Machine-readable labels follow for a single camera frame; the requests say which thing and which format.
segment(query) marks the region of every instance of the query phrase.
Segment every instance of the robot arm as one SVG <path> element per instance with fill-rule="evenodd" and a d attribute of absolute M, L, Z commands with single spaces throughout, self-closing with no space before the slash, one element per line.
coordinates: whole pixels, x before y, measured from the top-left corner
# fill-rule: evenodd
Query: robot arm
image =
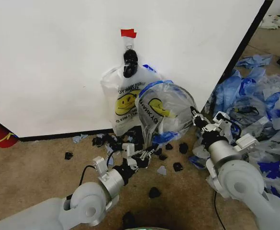
<path fill-rule="evenodd" d="M 217 192 L 224 198 L 231 197 L 245 203 L 255 214 L 260 230 L 280 229 L 280 198 L 266 193 L 260 172 L 240 160 L 242 154 L 259 142 L 246 134 L 236 140 L 233 147 L 223 136 L 223 129 L 230 125 L 227 114 L 218 112 L 213 119 L 215 123 L 211 124 L 195 108 L 191 111 L 194 125 L 201 129 L 205 148 L 210 153 L 206 166 Z"/>
<path fill-rule="evenodd" d="M 51 198 L 0 221 L 0 230 L 68 230 L 80 223 L 98 225 L 119 201 L 121 188 L 139 168 L 146 168 L 153 148 L 134 151 L 123 144 L 123 163 L 108 170 L 102 157 L 93 159 L 99 183 L 79 186 L 71 199 Z"/>

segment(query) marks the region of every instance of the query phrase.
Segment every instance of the beige carpet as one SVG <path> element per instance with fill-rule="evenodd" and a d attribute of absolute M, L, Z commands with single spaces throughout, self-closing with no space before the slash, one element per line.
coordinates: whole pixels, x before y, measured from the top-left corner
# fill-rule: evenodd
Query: beige carpet
<path fill-rule="evenodd" d="M 280 57 L 280 29 L 258 29 L 245 49 L 243 56 L 253 54 L 274 54 L 272 63 L 267 66 L 267 74 L 280 74 L 276 61 Z M 249 70 L 239 68 L 243 75 Z M 93 137 L 74 144 L 72 138 L 38 142 L 19 142 L 8 149 L 0 149 L 0 220 L 27 207 L 51 197 L 65 197 L 73 193 L 79 184 L 85 165 L 91 164 L 96 156 L 106 155 L 104 147 L 91 144 Z M 173 150 L 165 161 L 154 156 L 148 169 L 141 169 L 129 184 L 123 188 L 120 201 L 95 230 L 118 230 L 122 227 L 122 217 L 132 211 L 136 221 L 143 226 L 164 227 L 172 230 L 221 230 L 213 210 L 213 191 L 205 181 L 207 171 L 199 171 L 187 158 L 191 151 L 182 155 L 178 145 L 186 142 L 192 149 L 196 138 L 190 131 L 181 141 L 174 142 Z M 74 157 L 64 160 L 66 151 Z M 180 162 L 184 170 L 174 172 L 173 163 Z M 167 176 L 157 173 L 160 165 L 167 168 Z M 87 169 L 84 181 L 96 181 L 97 175 Z M 148 198 L 151 187 L 157 187 L 162 195 Z M 217 197 L 219 214 L 228 230 L 255 230 L 252 213 L 238 201 L 224 201 Z M 86 225 L 75 227 L 88 229 Z"/>

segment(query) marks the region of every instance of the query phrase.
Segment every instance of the red tape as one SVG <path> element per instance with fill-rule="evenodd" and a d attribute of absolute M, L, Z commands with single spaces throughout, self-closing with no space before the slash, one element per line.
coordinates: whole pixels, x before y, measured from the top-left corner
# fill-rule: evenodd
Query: red tape
<path fill-rule="evenodd" d="M 134 29 L 129 29 L 129 30 L 121 30 L 121 36 L 122 37 L 131 37 L 131 38 L 135 38 L 136 37 L 136 33 L 134 32 Z"/>

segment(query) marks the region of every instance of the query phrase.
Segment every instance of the black cable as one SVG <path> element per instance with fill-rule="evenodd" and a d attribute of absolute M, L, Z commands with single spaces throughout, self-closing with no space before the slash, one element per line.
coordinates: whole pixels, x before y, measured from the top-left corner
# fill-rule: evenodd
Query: black cable
<path fill-rule="evenodd" d="M 114 154 L 114 151 L 112 152 L 112 153 L 110 153 L 110 155 L 109 155 L 109 157 L 108 157 L 108 159 L 107 159 L 107 167 L 109 167 L 109 161 L 110 161 L 110 158 L 111 158 L 111 156 Z"/>
<path fill-rule="evenodd" d="M 87 170 L 87 168 L 89 168 L 89 167 L 95 169 L 95 167 L 92 166 L 92 165 L 87 165 L 86 167 L 84 167 L 84 169 L 83 169 L 83 171 L 82 171 L 81 179 L 80 179 L 80 182 L 79 182 L 79 186 L 81 186 L 82 181 L 83 181 L 84 174 L 86 173 L 86 170 Z"/>
<path fill-rule="evenodd" d="M 228 122 L 230 122 L 231 124 L 233 124 L 233 125 L 239 130 L 239 133 L 238 133 L 237 136 L 238 136 L 238 137 L 241 137 L 242 129 L 241 129 L 241 127 L 240 127 L 237 123 L 233 122 L 232 120 L 227 119 L 226 117 L 223 117 L 223 120 L 224 120 L 224 121 L 228 121 Z"/>
<path fill-rule="evenodd" d="M 217 195 L 217 192 L 215 191 L 215 192 L 214 192 L 214 201 L 213 201 L 213 202 L 214 202 L 214 210 L 215 210 L 215 213 L 216 213 L 216 215 L 217 215 L 217 218 L 218 218 L 218 220 L 220 221 L 220 223 L 221 223 L 223 229 L 226 230 L 226 228 L 225 228 L 225 226 L 224 226 L 224 224 L 223 224 L 223 222 L 222 222 L 222 220 L 221 220 L 221 218 L 220 218 L 220 216 L 218 215 L 218 212 L 217 212 L 217 208 L 216 208 L 216 195 Z"/>

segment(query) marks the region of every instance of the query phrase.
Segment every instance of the yellow smiley face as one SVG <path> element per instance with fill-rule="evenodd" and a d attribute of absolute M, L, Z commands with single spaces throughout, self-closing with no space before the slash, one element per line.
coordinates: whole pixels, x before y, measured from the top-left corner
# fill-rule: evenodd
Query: yellow smiley face
<path fill-rule="evenodd" d="M 116 101 L 115 105 L 115 113 L 119 116 L 125 115 L 128 113 L 132 108 L 135 107 L 135 99 L 140 93 L 141 90 L 133 90 L 128 94 L 120 97 Z"/>
<path fill-rule="evenodd" d="M 158 98 L 152 99 L 148 104 L 160 116 L 175 117 L 169 110 L 163 108 L 163 103 Z"/>

